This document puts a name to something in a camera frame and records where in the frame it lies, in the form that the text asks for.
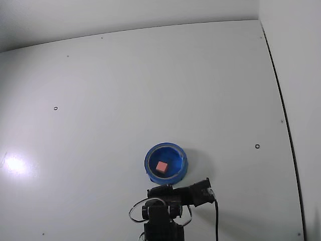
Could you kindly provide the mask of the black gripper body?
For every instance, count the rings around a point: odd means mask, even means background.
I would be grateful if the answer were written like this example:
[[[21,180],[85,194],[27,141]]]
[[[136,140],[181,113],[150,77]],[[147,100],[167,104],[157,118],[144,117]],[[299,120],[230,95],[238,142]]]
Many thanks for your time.
[[[189,187],[173,188],[169,184],[149,189],[147,197],[160,198],[164,201],[193,202],[193,196]]]

